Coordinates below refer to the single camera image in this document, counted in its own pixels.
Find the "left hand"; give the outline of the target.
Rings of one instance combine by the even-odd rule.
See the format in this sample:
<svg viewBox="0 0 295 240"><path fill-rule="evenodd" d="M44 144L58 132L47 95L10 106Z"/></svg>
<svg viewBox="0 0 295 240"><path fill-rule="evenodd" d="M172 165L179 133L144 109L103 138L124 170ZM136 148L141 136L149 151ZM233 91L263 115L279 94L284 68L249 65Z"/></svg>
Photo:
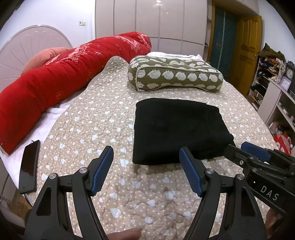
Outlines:
<svg viewBox="0 0 295 240"><path fill-rule="evenodd" d="M141 228L128 229L122 232L113 232L107 235L108 240L139 240L142 233Z"/></svg>

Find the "right hand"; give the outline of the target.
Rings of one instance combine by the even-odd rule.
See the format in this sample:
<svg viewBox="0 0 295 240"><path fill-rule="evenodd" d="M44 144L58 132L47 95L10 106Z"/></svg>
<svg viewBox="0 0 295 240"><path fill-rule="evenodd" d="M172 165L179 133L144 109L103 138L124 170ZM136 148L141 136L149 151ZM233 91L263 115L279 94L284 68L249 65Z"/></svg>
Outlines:
<svg viewBox="0 0 295 240"><path fill-rule="evenodd" d="M265 228L268 239L294 239L294 220L272 208L266 214Z"/></svg>

